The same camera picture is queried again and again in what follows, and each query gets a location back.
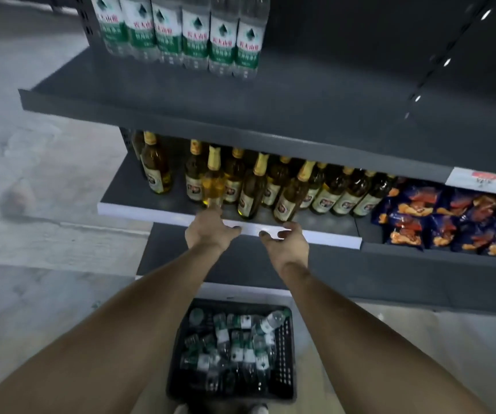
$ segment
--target concrete floor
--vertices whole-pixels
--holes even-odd
[[[117,128],[20,107],[18,88],[32,87],[85,46],[77,18],[0,5],[0,380],[133,281],[150,229],[96,214],[125,155]],[[496,412],[496,317],[362,306]],[[342,412],[294,313],[298,401],[271,412]],[[162,364],[135,413],[172,408],[166,375]]]

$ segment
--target person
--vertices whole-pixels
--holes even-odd
[[[312,276],[300,225],[260,237],[348,414],[488,412],[431,358]],[[118,292],[0,383],[0,413],[129,413],[210,268],[241,232],[200,212],[188,251]]]

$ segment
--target black plastic basket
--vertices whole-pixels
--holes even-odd
[[[193,308],[204,311],[204,320],[198,327],[190,327],[188,316]],[[203,334],[214,332],[213,315],[216,313],[233,313],[235,315],[261,315],[267,316],[273,311],[288,309],[280,305],[268,304],[245,304],[243,302],[213,301],[206,299],[194,299],[181,321],[177,330],[171,366],[167,377],[167,395],[177,401],[192,400],[249,400],[249,401],[273,401],[277,403],[292,403],[296,400],[296,369],[294,363],[294,329],[292,317],[288,317],[285,323],[274,331],[275,344],[277,347],[277,358],[275,368],[271,370],[271,377],[266,392],[253,392],[239,387],[233,394],[226,394],[223,390],[207,394],[204,389],[192,387],[192,375],[196,373],[179,368],[181,354],[184,349],[184,339],[190,334]]]

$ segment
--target person's right arm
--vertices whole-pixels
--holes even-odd
[[[483,414],[482,402],[442,366],[308,270],[300,225],[262,231],[271,263],[292,297],[348,414]]]

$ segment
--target white price strip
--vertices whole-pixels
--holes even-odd
[[[455,167],[447,178],[446,185],[496,193],[496,174]]]

